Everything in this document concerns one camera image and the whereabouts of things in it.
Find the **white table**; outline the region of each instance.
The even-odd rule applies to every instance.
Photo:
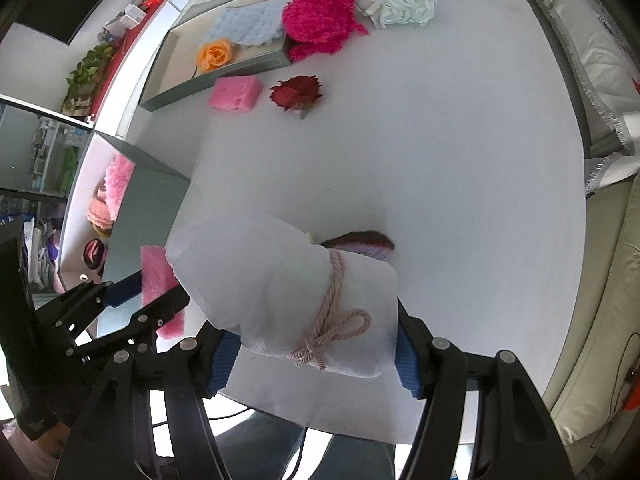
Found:
[[[324,95],[304,120],[267,90],[247,114],[207,108],[208,91],[144,114],[138,146],[187,174],[198,156],[174,229],[257,209],[320,239],[381,230],[409,313],[465,351],[513,350],[542,392],[574,307],[584,183],[574,112],[529,5],[440,0],[425,28],[373,30],[260,78],[268,89],[300,74]],[[202,321],[188,308],[189,333]],[[422,410],[394,372],[347,378],[245,350],[223,393],[396,443]],[[462,442],[473,423],[469,412]]]

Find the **rope bow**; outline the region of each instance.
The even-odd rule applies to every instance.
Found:
[[[289,359],[295,361],[297,366],[311,363],[320,370],[325,370],[326,364],[322,355],[324,343],[351,339],[364,334],[371,326],[371,316],[366,310],[356,308],[343,313],[337,311],[344,282],[344,260],[340,251],[335,249],[329,250],[329,258],[334,268],[332,283],[322,300],[313,328],[305,337],[304,344],[289,355]],[[342,332],[355,317],[362,318],[361,325],[353,330]]]

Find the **blue gripper pad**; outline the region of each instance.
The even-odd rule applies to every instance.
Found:
[[[417,398],[422,390],[418,378],[418,357],[400,325],[398,325],[398,342],[396,343],[396,370],[402,386]]]
[[[209,395],[214,396],[226,386],[240,351],[240,336],[225,330],[211,358],[211,375],[207,382]]]
[[[142,271],[134,272],[106,288],[102,301],[106,306],[120,306],[142,292]]]

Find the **white wall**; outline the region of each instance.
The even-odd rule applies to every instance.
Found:
[[[102,26],[130,1],[101,1],[70,45],[14,23],[0,43],[0,93],[59,111],[69,72],[98,43]]]

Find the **pink fuzzy toy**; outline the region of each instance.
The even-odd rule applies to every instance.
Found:
[[[106,190],[105,202],[111,213],[111,220],[114,222],[118,218],[120,205],[124,198],[124,192],[127,190],[127,184],[131,179],[133,170],[136,169],[135,163],[131,162],[126,156],[117,153],[111,164],[107,168],[104,176],[104,188]]]
[[[166,250],[159,246],[140,247],[142,269],[142,306],[157,300],[168,290],[178,285],[174,271],[167,263]],[[162,325],[156,333],[164,340],[174,339],[184,334],[184,309],[171,321]]]
[[[282,25],[299,44],[289,57],[300,61],[316,52],[334,54],[354,30],[368,34],[354,18],[355,0],[291,0],[282,12]]]
[[[102,230],[108,231],[113,228],[113,220],[111,219],[109,208],[99,196],[95,196],[89,202],[89,210],[86,212],[86,217],[89,222],[97,225]]]

